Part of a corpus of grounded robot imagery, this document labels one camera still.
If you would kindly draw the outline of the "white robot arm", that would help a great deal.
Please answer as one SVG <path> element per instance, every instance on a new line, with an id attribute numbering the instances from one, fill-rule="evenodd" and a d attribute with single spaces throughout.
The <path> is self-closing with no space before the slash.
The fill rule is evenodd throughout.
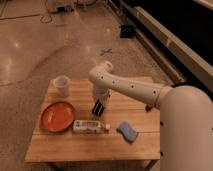
<path id="1" fill-rule="evenodd" d="M 120 77 L 109 61 L 88 78 L 99 96 L 112 89 L 160 111 L 161 171 L 213 171 L 213 100 L 204 91 Z"/>

